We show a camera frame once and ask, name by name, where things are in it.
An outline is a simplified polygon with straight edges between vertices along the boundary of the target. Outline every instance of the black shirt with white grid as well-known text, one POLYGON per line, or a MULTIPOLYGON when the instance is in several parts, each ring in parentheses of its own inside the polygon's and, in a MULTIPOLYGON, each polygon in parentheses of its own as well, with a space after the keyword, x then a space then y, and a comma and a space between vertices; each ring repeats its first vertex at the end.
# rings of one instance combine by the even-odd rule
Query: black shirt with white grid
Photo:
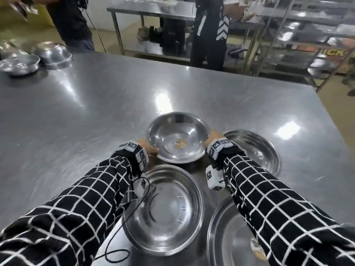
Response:
MULTIPOLYGON (((0 266, 90 265, 133 193, 138 164, 122 153, 3 229, 0 266)), ((271 266, 354 264, 350 230, 244 155, 228 156, 223 167, 235 204, 271 266)))

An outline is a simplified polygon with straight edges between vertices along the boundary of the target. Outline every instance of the background metal table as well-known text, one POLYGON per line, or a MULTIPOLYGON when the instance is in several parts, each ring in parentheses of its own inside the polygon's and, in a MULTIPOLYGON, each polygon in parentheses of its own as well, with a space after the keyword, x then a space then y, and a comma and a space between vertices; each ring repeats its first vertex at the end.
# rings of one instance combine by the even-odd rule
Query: background metal table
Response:
MULTIPOLYGON (((173 54, 164 53, 162 48, 157 43, 152 43, 149 41, 136 41, 127 45, 126 48, 123 47, 121 33, 118 27, 116 13, 124 14, 134 14, 140 15, 141 24, 144 27, 144 16, 161 17, 168 19, 179 19, 184 21, 194 21, 196 16, 196 8, 193 2, 177 1, 175 6, 167 6, 160 3, 154 3, 147 0, 136 0, 136 1, 124 1, 119 4, 115 4, 107 8, 107 11, 111 12, 112 20, 115 26, 115 31, 117 35, 118 44, 122 55, 125 52, 139 53, 150 56, 159 56, 168 59, 177 59, 181 61, 190 61, 191 45, 186 45, 186 50, 183 54, 176 56, 173 54)), ((264 22, 261 17, 253 17, 248 22, 231 22, 231 28, 253 30, 254 35, 250 42, 249 50, 243 62, 242 73, 244 71, 249 71, 251 65, 251 52, 254 49, 256 41, 261 39, 260 30, 264 26, 264 22)), ((227 44, 227 51, 235 48, 233 44, 227 44)), ((231 58, 226 54, 225 67, 234 67, 237 63, 237 59, 231 58)))
MULTIPOLYGON (((41 69, 22 79, 0 74, 0 227, 73 184, 119 143, 144 136, 151 120, 171 111, 193 113, 221 131, 260 134, 280 156, 280 180, 339 222, 355 223, 355 168, 311 87, 76 52, 71 66, 59 71, 41 69)), ((150 166, 160 163, 152 158, 150 166)), ((208 189, 207 165, 203 157, 181 166, 201 186, 206 202, 193 243, 176 255, 157 258, 140 254, 122 230, 109 248, 131 249, 120 265, 207 265, 208 224, 228 196, 208 189)), ((94 264, 110 265, 104 259, 94 264)))

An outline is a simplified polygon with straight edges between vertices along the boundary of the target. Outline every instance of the sleeve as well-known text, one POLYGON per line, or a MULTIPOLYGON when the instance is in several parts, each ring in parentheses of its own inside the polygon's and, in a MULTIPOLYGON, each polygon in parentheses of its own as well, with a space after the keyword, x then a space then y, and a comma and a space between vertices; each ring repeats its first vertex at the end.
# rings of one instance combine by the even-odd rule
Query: sleeve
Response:
POLYGON ((124 149, 130 145, 122 144, 74 185, 3 229, 0 265, 91 265, 134 196, 132 172, 143 170, 132 157, 146 154, 144 148, 136 143, 133 151, 124 149))
POLYGON ((354 265, 355 233, 246 155, 223 166, 233 200, 271 266, 354 265))

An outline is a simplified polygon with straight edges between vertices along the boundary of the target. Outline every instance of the metal rack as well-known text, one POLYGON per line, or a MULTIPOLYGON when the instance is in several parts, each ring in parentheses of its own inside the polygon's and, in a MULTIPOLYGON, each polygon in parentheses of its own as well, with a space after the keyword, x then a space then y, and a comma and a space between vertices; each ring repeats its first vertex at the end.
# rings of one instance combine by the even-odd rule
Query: metal rack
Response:
POLYGON ((255 76, 300 77, 320 91, 355 51, 343 43, 355 38, 355 26, 352 31, 344 30, 352 25, 355 0, 276 0, 253 58, 255 76), (343 59, 324 53, 334 48, 343 50, 343 59), (323 82, 317 85, 315 79, 323 82))

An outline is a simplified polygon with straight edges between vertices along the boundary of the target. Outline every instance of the black pants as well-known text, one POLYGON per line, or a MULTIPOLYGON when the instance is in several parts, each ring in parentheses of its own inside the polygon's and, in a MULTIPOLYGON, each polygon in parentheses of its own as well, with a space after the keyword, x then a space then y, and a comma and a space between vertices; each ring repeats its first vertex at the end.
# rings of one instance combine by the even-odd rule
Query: black pants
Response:
POLYGON ((229 19, 219 13, 207 14, 205 19, 203 17, 204 13, 197 10, 193 26, 190 64, 194 67, 201 67, 206 58, 208 69, 221 71, 227 50, 229 19))

